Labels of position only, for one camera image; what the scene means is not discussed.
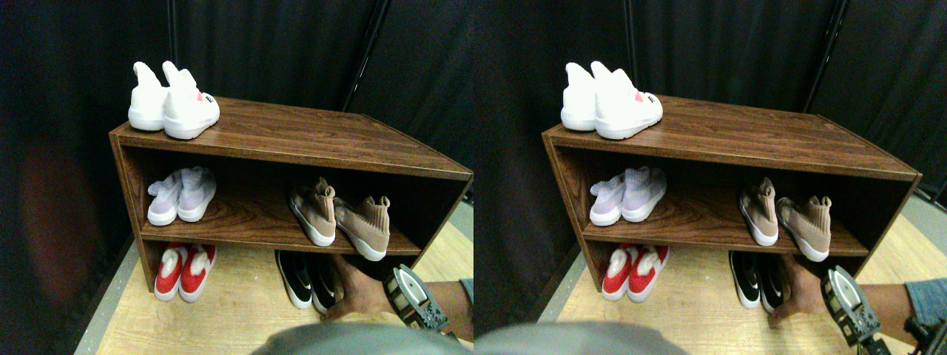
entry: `wooden shelf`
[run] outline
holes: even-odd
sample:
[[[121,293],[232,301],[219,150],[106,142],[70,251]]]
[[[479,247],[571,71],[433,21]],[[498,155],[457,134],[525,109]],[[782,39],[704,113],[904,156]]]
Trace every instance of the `wooden shelf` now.
[[[918,172],[819,115],[658,96],[661,121],[612,140],[562,125],[545,133],[553,145],[759,168],[913,181]]]
[[[779,227],[779,240],[772,246],[757,244],[747,229],[735,188],[715,186],[669,186],[664,198],[647,220],[618,220],[599,227],[588,223],[582,230],[587,240],[644,244],[701,246],[748,252],[800,254],[792,235]],[[831,225],[829,255],[864,257],[868,249],[840,222]]]
[[[340,169],[469,180],[471,171],[366,115],[217,98],[221,118],[197,138],[139,131],[126,122],[118,144]]]
[[[358,254],[345,232],[335,230],[330,246],[313,244],[290,211],[284,193],[274,186],[242,187],[228,191],[218,186],[217,195],[197,222],[175,220],[165,226],[145,222],[144,240],[164,240],[297,250],[328,254]],[[388,241],[390,256],[415,256],[421,249],[393,225]]]

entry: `light wood floor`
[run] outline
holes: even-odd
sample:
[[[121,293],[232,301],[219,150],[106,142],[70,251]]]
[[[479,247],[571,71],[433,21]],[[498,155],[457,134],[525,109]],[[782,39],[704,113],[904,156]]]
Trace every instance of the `light wood floor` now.
[[[415,271],[425,281],[474,276],[474,246],[447,223]],[[290,303],[273,251],[221,247],[201,299],[162,302],[135,264],[98,348],[100,354],[245,354],[273,333],[319,322]]]
[[[945,257],[917,228],[899,216],[857,281],[903,283],[947,276]],[[748,310],[737,298],[724,250],[672,248],[667,267],[648,300],[610,302],[596,292],[588,270],[558,321],[614,321],[660,331],[693,354],[852,353],[828,314],[799,314],[774,324],[762,308]],[[913,347],[885,337],[891,353]]]

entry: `human hand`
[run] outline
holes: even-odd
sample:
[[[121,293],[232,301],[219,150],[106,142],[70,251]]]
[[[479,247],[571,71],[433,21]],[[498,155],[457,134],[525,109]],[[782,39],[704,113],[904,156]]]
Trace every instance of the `human hand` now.
[[[326,311],[326,317],[329,320],[336,320],[353,312],[374,313],[386,311],[397,314],[388,303],[387,296],[384,295],[381,281],[363,274],[341,255],[333,254],[331,259],[332,264],[335,265],[335,270],[339,274],[339,279],[342,281],[345,298],[336,302],[334,306]]]
[[[819,277],[800,264],[793,255],[780,256],[785,266],[785,278],[788,279],[791,294],[789,299],[773,310],[773,320],[779,322],[796,313],[829,312],[822,300]]]

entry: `black sneaker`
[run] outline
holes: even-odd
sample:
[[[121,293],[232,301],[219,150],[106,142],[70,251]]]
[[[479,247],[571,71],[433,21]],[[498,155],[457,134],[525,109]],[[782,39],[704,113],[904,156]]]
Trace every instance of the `black sneaker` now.
[[[306,262],[302,253],[289,251],[275,251],[279,274],[283,276],[286,293],[293,301],[293,306],[305,310],[313,304],[313,283],[306,273]]]
[[[755,253],[730,251],[730,270],[740,303],[748,309],[759,306],[759,283]]]
[[[776,254],[759,255],[757,265],[763,308],[772,313],[782,304],[782,278],[779,274],[778,256]]]
[[[309,278],[313,281],[313,305],[322,314],[335,305],[335,280],[329,258],[322,254],[310,253],[306,257]]]

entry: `tan knit sneaker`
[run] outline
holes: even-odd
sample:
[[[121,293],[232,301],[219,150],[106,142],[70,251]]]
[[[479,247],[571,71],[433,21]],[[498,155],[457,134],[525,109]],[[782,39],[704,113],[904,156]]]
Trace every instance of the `tan knit sneaker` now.
[[[740,212],[750,225],[753,240],[762,246],[770,246],[779,239],[776,218],[776,190],[769,178],[763,178],[759,186],[747,187],[740,195]]]
[[[335,241],[334,198],[335,189],[321,177],[315,188],[299,186],[290,195],[290,209],[315,245],[329,246]]]
[[[357,208],[352,208],[341,199],[335,199],[335,219],[346,232],[359,254],[371,261],[384,257],[388,249],[388,207],[391,202],[382,196],[375,200],[368,196]]]
[[[812,196],[803,206],[795,204],[786,197],[776,202],[779,223],[793,235],[795,243],[799,245],[799,250],[809,260],[822,261],[829,256],[830,207],[831,200],[828,196],[823,197],[821,202],[817,197]]]

